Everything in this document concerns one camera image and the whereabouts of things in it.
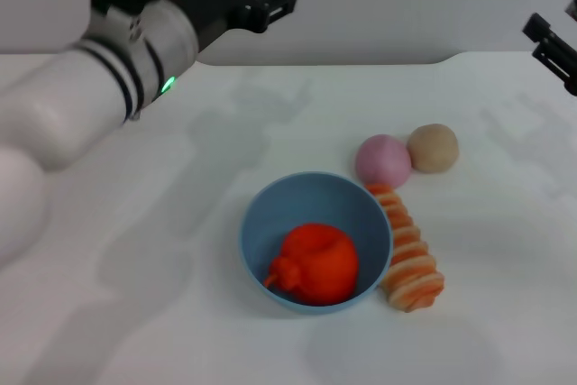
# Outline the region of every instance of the beige clay ball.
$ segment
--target beige clay ball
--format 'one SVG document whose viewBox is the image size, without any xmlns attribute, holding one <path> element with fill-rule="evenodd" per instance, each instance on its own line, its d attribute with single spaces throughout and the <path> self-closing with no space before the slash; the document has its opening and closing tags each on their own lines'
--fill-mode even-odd
<svg viewBox="0 0 577 385">
<path fill-rule="evenodd" d="M 441 124 L 417 128 L 409 137 L 407 148 L 413 169 L 424 173 L 447 171 L 459 158 L 457 136 Z"/>
</svg>

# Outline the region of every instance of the white table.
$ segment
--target white table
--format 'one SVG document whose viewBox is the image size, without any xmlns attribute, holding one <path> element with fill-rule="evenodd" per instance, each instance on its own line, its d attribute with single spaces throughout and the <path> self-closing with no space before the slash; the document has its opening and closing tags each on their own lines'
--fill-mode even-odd
<svg viewBox="0 0 577 385">
<path fill-rule="evenodd" d="M 0 86 L 42 56 L 0 57 Z M 372 134 L 457 133 L 399 194 L 446 290 L 295 316 L 236 250 L 250 198 L 351 175 Z M 3 385 L 547 385 L 577 377 L 577 100 L 525 53 L 412 67 L 196 65 L 53 178 L 48 232 L 0 271 Z"/>
</svg>

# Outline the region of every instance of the pink ball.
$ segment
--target pink ball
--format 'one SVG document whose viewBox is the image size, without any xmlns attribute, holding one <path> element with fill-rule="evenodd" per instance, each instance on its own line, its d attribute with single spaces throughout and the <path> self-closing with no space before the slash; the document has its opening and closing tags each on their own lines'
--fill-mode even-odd
<svg viewBox="0 0 577 385">
<path fill-rule="evenodd" d="M 375 135 L 359 148 L 355 169 L 364 184 L 398 188 L 411 174 L 411 157 L 405 143 L 390 135 Z"/>
</svg>

